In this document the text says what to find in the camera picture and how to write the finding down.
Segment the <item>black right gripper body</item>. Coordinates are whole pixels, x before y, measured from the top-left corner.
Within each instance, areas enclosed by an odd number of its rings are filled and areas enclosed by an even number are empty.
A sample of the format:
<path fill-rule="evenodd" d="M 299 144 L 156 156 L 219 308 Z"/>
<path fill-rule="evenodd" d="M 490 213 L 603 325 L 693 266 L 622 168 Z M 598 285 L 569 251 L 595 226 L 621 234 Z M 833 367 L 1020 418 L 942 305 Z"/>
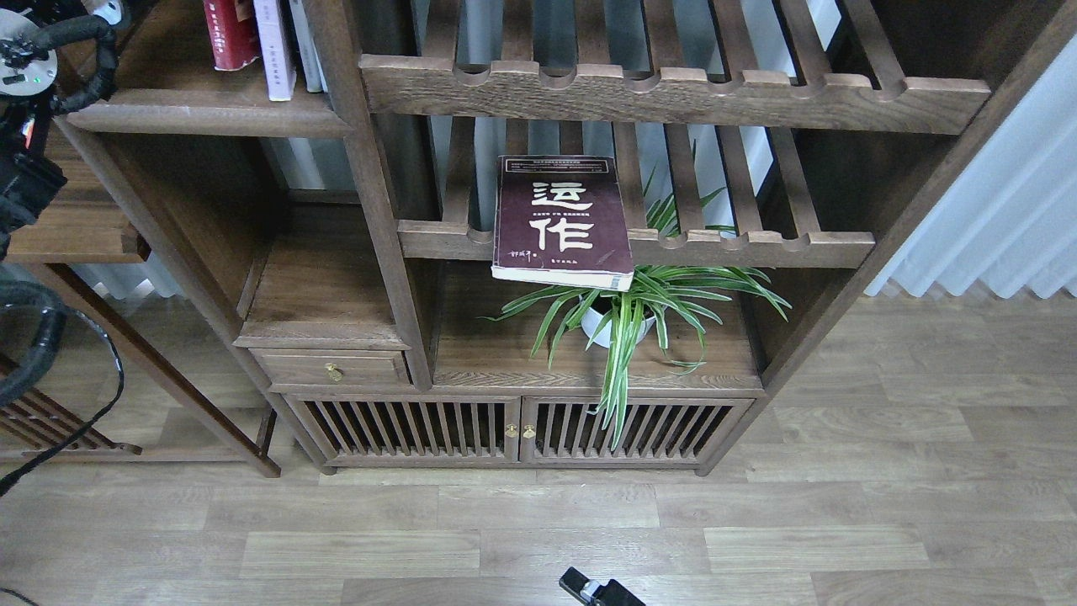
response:
<path fill-rule="evenodd" d="M 645 606 L 642 598 L 629 591 L 623 583 L 615 579 L 602 587 L 602 605 L 605 606 Z"/>

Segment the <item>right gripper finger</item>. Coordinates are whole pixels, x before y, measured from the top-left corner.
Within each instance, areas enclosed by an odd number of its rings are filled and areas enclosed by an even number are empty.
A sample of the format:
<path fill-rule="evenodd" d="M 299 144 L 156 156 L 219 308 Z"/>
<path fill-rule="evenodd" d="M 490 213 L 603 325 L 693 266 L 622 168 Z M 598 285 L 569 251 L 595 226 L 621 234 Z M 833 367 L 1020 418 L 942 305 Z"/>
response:
<path fill-rule="evenodd" d="M 577 598 L 581 605 L 601 605 L 601 593 L 604 584 L 589 578 L 581 570 L 569 566 L 559 579 L 559 587 L 573 598 Z"/>

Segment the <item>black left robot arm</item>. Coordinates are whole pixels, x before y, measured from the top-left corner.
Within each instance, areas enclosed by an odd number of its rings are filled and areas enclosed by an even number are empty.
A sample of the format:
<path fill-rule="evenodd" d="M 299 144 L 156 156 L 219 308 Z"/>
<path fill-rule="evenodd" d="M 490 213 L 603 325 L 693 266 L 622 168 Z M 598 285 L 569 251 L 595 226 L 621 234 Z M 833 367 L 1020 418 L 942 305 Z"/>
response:
<path fill-rule="evenodd" d="M 93 41 L 96 72 L 74 93 L 56 91 L 57 51 Z M 32 226 L 66 184 L 44 149 L 51 119 L 115 91 L 118 34 L 76 1 L 3 3 L 3 257 L 13 232 Z"/>

